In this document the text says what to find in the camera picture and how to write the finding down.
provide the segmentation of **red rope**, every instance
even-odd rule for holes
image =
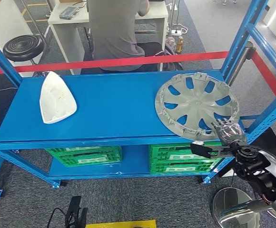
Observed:
[[[256,51],[253,52],[251,59],[256,64],[267,84],[268,84],[272,92],[276,95],[276,77]]]
[[[84,62],[71,63],[52,63],[39,64],[33,66],[15,66],[17,72],[36,72],[36,71],[54,71],[67,69],[83,69],[96,67],[116,67],[129,65],[141,65],[153,63],[169,63],[169,62],[185,62],[185,61],[200,61],[209,59],[226,58],[228,51],[206,52],[206,53],[192,53],[174,56],[155,56],[155,57],[138,57],[138,58],[120,58],[120,59],[104,59]]]

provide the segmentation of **yellow floor marking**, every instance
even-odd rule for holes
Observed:
[[[45,6],[47,3],[28,4],[27,6]]]
[[[40,20],[36,20],[36,22],[43,22],[43,21],[48,21],[48,19],[40,19]]]
[[[156,228],[155,220],[89,224],[85,228]]]
[[[24,8],[22,12],[22,16],[24,16],[26,13],[26,8]]]

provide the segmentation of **person sitting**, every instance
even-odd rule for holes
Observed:
[[[154,56],[163,53],[160,43],[138,44],[135,15],[150,10],[148,0],[89,0],[89,26],[94,60]],[[104,73],[157,71],[158,64],[101,67]]]

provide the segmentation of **round stool seat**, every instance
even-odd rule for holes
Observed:
[[[35,58],[44,50],[44,43],[39,36],[24,35],[7,42],[2,52],[14,62],[24,62]]]

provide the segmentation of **green plastic crate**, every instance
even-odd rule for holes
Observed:
[[[66,167],[114,163],[122,160],[120,146],[93,146],[46,149]]]
[[[206,173],[210,172],[221,159],[190,160],[186,162],[150,163],[150,173]]]
[[[205,142],[205,146],[218,146],[221,142]],[[205,160],[206,158],[196,154],[192,154],[190,143],[173,143],[173,144],[156,144],[150,145],[150,162],[150,163],[165,163],[165,162],[184,162],[192,159]]]

